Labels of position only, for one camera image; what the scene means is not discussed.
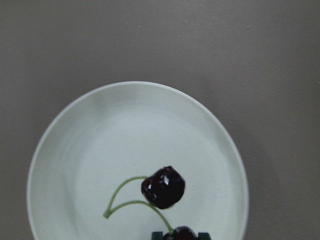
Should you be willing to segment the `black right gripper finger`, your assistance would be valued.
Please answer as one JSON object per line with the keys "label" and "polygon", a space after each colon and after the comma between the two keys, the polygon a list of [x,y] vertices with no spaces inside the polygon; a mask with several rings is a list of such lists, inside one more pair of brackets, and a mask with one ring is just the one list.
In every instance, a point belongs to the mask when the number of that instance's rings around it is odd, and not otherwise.
{"label": "black right gripper finger", "polygon": [[199,232],[198,240],[210,240],[210,234],[208,232]]}

